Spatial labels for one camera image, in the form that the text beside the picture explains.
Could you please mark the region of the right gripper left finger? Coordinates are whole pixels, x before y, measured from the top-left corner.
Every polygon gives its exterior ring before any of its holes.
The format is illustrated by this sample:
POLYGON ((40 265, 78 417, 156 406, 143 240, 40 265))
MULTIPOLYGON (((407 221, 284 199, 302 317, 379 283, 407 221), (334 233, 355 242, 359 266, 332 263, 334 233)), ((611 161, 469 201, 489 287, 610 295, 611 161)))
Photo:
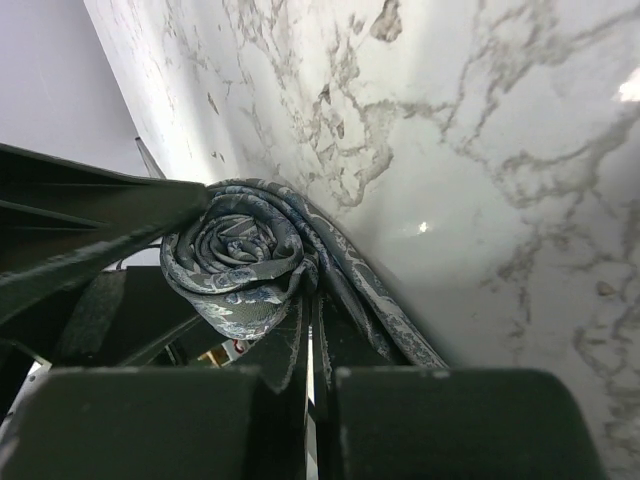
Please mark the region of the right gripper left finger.
POLYGON ((234 364, 54 368, 1 441, 5 479, 302 479, 309 306, 234 364))

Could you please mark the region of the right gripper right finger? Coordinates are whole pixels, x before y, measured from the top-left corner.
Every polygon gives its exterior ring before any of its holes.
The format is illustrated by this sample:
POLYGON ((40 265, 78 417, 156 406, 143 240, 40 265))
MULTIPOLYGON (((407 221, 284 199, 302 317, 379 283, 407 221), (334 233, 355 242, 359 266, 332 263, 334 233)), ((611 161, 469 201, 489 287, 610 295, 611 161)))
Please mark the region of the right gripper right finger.
POLYGON ((550 373, 390 363, 324 295, 312 333, 323 479, 605 477, 574 397, 550 373))

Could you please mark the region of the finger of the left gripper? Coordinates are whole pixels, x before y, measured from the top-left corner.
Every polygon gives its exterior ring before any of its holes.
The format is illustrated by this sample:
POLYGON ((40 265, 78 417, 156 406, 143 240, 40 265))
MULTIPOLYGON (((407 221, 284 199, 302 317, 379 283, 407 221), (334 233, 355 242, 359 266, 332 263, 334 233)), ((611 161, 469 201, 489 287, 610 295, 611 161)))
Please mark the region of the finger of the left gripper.
POLYGON ((157 266, 108 270, 1 324, 1 412, 35 363, 54 368, 186 365, 224 342, 157 266))
POLYGON ((199 183, 135 177, 2 146, 2 319, 89 279, 195 219, 206 205, 199 183))

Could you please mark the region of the blue grey floral tie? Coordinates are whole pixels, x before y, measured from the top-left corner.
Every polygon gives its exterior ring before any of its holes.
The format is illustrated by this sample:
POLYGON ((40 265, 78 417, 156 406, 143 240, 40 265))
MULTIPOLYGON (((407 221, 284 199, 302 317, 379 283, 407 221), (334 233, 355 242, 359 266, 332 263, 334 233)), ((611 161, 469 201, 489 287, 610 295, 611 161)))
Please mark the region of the blue grey floral tie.
POLYGON ((220 334, 259 340, 325 283, 373 349, 446 363, 341 231, 306 197, 260 179, 207 187, 205 211, 161 242, 170 287, 220 334))

